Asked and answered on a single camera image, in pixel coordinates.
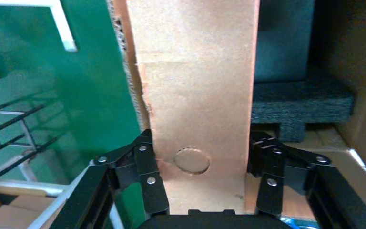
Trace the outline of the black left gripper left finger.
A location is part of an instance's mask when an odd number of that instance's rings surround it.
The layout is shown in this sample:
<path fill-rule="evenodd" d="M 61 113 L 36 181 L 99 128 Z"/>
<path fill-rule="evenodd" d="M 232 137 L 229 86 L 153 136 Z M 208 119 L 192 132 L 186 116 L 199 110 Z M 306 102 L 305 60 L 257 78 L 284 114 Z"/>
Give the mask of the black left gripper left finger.
<path fill-rule="evenodd" d="M 140 184 L 147 219 L 168 214 L 169 201 L 153 149 L 152 132 L 144 130 L 121 148 L 94 160 L 51 224 L 52 229 L 103 229 L 117 197 Z"/>

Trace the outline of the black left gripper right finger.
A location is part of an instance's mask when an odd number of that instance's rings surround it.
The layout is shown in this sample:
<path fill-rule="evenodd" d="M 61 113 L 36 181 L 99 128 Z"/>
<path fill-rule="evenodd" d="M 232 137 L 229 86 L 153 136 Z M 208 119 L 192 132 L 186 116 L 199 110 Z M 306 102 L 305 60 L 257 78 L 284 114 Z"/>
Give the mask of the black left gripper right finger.
<path fill-rule="evenodd" d="M 255 212 L 280 218 L 284 187 L 303 195 L 322 229 L 366 229 L 366 204 L 330 158 L 252 131 L 247 171 L 261 179 Z"/>

